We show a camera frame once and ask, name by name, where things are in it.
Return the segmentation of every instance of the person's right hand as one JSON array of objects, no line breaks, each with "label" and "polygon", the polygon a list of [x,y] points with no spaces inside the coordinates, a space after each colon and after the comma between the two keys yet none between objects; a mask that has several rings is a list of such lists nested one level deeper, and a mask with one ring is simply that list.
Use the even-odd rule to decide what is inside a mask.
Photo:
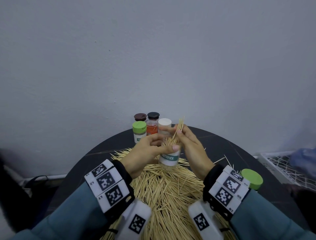
[{"label": "person's right hand", "polygon": [[[177,125],[173,128],[159,127],[159,130],[167,131],[171,134],[174,134],[176,129]],[[185,155],[188,158],[193,173],[203,181],[215,165],[208,158],[202,143],[197,139],[187,125],[183,125],[182,132],[181,130],[177,131],[177,136],[183,145]]]}]

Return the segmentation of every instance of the blue plastic bag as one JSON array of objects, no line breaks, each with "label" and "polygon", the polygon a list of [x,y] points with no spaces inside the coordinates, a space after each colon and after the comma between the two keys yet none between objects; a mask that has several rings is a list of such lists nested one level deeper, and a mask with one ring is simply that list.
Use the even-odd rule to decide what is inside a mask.
[{"label": "blue plastic bag", "polygon": [[290,165],[307,177],[316,180],[316,148],[301,148],[293,152]]}]

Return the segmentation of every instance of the round black table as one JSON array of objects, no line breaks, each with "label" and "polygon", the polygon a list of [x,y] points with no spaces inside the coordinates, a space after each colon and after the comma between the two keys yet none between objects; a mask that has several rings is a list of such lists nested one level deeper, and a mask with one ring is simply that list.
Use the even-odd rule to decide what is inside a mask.
[{"label": "round black table", "polygon": [[[285,187],[254,157],[216,134],[194,127],[190,127],[190,129],[206,148],[206,153],[213,162],[221,159],[225,154],[230,164],[234,164],[235,170],[239,171],[244,168],[250,168],[259,173],[264,182],[258,192],[302,228],[309,229],[306,220]],[[111,153],[132,148],[134,145],[133,131],[130,129],[110,137],[93,148],[67,174],[56,191],[46,211],[46,215],[51,214],[85,181],[85,174],[105,159],[110,160]],[[228,163],[223,159],[218,164],[226,166]]]}]

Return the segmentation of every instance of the gray wall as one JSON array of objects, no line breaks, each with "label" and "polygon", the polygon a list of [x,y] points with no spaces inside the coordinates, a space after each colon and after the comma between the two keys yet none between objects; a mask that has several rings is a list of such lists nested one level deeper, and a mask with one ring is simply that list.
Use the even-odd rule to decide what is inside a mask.
[{"label": "gray wall", "polygon": [[2,1],[0,147],[25,177],[65,174],[150,111],[251,154],[313,146],[315,12],[314,0]]}]

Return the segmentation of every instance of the sleeve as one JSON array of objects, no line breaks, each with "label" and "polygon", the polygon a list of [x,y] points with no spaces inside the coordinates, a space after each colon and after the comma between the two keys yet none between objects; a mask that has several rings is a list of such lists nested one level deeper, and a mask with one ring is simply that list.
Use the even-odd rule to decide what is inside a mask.
[{"label": "sleeve", "polygon": [[[131,182],[130,175],[123,165],[113,163],[126,184]],[[12,240],[57,240],[57,239],[97,239],[105,234],[111,222],[102,212],[90,187],[84,182],[51,215],[43,219],[32,230],[17,233]]]},{"label": "sleeve", "polygon": [[[225,218],[224,214],[227,216],[228,212],[225,212],[226,209],[209,194],[223,169],[222,166],[216,165],[205,177],[203,200],[208,201],[211,208],[215,207]],[[303,230],[254,190],[248,191],[228,220],[239,240],[316,240],[315,234]]]}]

